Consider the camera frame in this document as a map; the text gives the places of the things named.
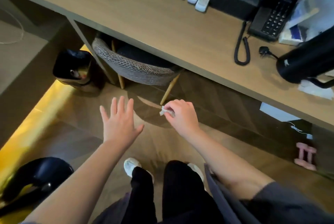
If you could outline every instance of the trash bin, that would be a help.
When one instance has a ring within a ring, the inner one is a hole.
[[[97,93],[105,83],[105,76],[93,56],[87,51],[67,49],[59,53],[53,75],[63,84],[84,92]]]

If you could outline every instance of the sneaker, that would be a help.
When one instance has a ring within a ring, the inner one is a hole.
[[[201,178],[202,182],[204,182],[204,175],[202,173],[202,171],[193,163],[188,163],[188,166],[194,171],[196,172],[199,177]]]
[[[132,157],[128,158],[127,160],[124,161],[124,170],[125,173],[132,178],[132,172],[135,167],[142,167],[140,162]],[[154,184],[154,176],[152,175],[151,172],[147,171],[151,177],[152,177],[152,182]]]

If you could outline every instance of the wooden floor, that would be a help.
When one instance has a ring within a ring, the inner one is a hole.
[[[28,153],[22,163],[46,156],[60,157],[77,169],[102,143],[102,119],[99,106],[109,107],[112,97],[124,95],[126,101],[134,99],[135,124],[144,123],[145,128],[135,143],[124,154],[110,175],[101,197],[94,209],[91,221],[111,203],[121,198],[130,190],[130,178],[123,170],[123,161],[128,157],[138,159],[144,168],[155,174],[155,203],[157,218],[161,220],[162,172],[169,160],[181,160],[195,163],[203,170],[204,160],[184,139],[182,139],[159,115],[157,105],[163,96],[158,88],[145,90],[137,84],[128,84],[125,90],[107,84],[99,96],[82,95],[78,91],[67,100],[58,111],[56,119],[48,126]],[[36,106],[35,113],[43,113],[43,106]],[[213,113],[205,116],[207,124],[216,124]],[[278,182],[295,188],[314,199],[325,209],[334,213],[334,181],[314,172],[305,170],[273,154],[251,146],[244,140],[229,136],[221,130],[213,129],[203,123],[200,125],[214,139],[246,159],[252,165],[271,176]]]

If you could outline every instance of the chair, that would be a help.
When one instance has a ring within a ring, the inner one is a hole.
[[[116,71],[122,89],[125,88],[123,78],[147,85],[169,84],[160,102],[160,105],[164,104],[183,68],[132,45],[119,43],[100,33],[92,47],[97,56]]]

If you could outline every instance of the person's right hand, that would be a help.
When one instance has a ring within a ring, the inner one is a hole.
[[[174,118],[168,112],[165,112],[165,117],[183,138],[187,139],[200,131],[194,105],[191,102],[176,99],[168,102],[164,108],[175,112]]]

